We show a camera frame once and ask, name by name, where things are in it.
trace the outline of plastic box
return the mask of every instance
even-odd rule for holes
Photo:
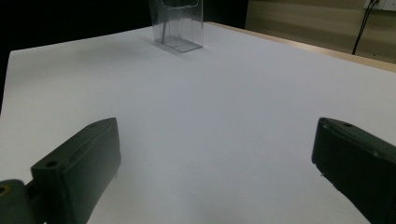
[[[203,0],[148,0],[155,41],[180,52],[204,45]]]

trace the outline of clear acrylic box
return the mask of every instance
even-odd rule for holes
[[[204,45],[203,0],[148,0],[155,41],[180,52]]]

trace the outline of screw hole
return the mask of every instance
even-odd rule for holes
[[[57,161],[49,161],[49,162],[47,162],[46,167],[50,168],[50,167],[54,167],[56,165],[58,165]]]
[[[0,197],[7,194],[8,191],[9,191],[9,186],[7,185],[0,186]]]

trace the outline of wooden surface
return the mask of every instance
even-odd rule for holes
[[[245,29],[351,53],[365,0],[251,0]],[[356,55],[396,64],[396,12],[373,10]]]
[[[240,32],[240,33],[243,33],[243,34],[254,35],[254,36],[257,36],[259,38],[268,39],[268,40],[275,41],[275,42],[278,42],[278,43],[282,43],[282,44],[285,44],[285,45],[294,46],[295,48],[298,48],[298,49],[306,49],[306,50],[309,50],[309,51],[312,51],[312,52],[329,55],[329,56],[332,56],[334,58],[344,59],[344,60],[347,60],[347,61],[350,61],[350,62],[353,62],[353,63],[365,64],[365,65],[369,65],[369,66],[372,66],[372,67],[375,67],[375,68],[380,68],[380,69],[384,69],[384,70],[396,73],[396,64],[394,64],[394,63],[384,63],[384,62],[381,62],[381,61],[368,59],[368,58],[363,58],[363,57],[360,57],[360,56],[351,55],[351,54],[347,54],[347,53],[336,51],[336,50],[332,50],[332,49],[324,49],[324,48],[320,48],[320,47],[316,47],[316,46],[312,46],[312,45],[299,43],[299,42],[296,42],[296,41],[291,41],[291,40],[279,38],[279,37],[276,37],[276,36],[264,35],[264,34],[252,32],[252,31],[248,31],[248,30],[238,29],[238,28],[234,28],[234,27],[231,27],[231,26],[214,23],[214,22],[210,22],[210,24],[217,25],[217,26],[223,27],[223,28],[227,28],[227,29],[230,29],[230,30],[233,30],[233,31],[237,31],[237,32]]]

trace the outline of wall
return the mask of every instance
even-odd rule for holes
[[[351,53],[365,0],[249,1],[246,29]],[[357,55],[396,63],[396,12],[372,11]]]

